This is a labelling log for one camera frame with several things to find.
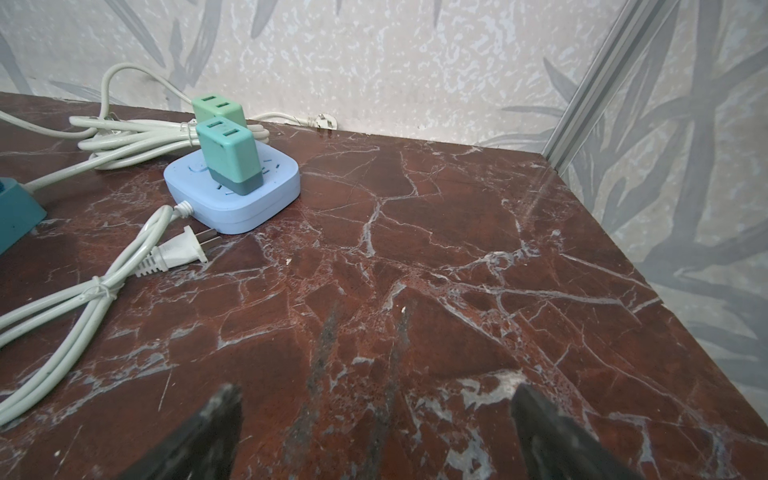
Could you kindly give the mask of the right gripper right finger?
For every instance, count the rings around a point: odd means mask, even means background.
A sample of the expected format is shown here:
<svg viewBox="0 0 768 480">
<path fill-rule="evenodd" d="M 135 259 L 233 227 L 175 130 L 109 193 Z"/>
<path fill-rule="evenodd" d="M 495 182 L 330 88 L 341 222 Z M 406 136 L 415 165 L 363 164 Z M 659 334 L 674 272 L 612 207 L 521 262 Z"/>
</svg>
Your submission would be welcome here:
<svg viewBox="0 0 768 480">
<path fill-rule="evenodd" d="M 572 418 L 528 384 L 511 400 L 530 479 L 639 479 Z"/>
</svg>

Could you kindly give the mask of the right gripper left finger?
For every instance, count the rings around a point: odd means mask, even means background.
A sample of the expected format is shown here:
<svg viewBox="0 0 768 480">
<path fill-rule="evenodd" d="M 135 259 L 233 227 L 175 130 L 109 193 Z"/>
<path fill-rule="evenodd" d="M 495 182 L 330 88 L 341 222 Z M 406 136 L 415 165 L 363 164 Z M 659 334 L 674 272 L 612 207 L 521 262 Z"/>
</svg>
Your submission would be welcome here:
<svg viewBox="0 0 768 480">
<path fill-rule="evenodd" d="M 120 479 L 228 479 L 243 424 L 242 391 L 224 384 L 207 403 L 118 475 Z"/>
</svg>

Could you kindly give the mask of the teal power strip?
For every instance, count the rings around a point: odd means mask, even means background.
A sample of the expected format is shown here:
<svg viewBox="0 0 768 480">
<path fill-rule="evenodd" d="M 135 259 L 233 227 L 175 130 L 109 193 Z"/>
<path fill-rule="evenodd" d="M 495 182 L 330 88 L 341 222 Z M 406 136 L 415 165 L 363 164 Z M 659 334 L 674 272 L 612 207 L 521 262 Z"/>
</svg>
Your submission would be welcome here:
<svg viewBox="0 0 768 480">
<path fill-rule="evenodd" d="M 0 253 L 3 254 L 43 221 L 47 212 L 12 178 L 1 178 L 0 201 Z"/>
</svg>

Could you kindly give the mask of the teal green usb adapter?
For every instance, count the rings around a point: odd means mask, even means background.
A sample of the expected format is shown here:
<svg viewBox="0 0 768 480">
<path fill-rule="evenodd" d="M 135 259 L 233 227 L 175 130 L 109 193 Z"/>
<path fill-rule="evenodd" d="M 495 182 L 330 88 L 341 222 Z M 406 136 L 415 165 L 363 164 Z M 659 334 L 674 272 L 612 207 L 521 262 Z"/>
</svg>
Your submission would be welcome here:
<svg viewBox="0 0 768 480">
<path fill-rule="evenodd" d="M 245 196 L 263 183 L 262 165 L 252 132 L 223 117 L 195 127 L 211 177 L 237 195 Z"/>
</svg>

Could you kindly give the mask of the light green usb adapter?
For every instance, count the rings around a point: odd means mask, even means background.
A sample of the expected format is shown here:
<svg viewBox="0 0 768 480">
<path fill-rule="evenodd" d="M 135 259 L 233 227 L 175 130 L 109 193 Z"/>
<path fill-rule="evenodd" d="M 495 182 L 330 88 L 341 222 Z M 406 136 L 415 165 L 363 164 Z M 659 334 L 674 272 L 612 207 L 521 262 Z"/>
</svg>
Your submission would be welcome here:
<svg viewBox="0 0 768 480">
<path fill-rule="evenodd" d="M 198 123 L 214 117 L 226 118 L 243 127 L 247 126 L 242 106 L 224 96 L 205 94 L 192 99 L 192 108 Z"/>
</svg>

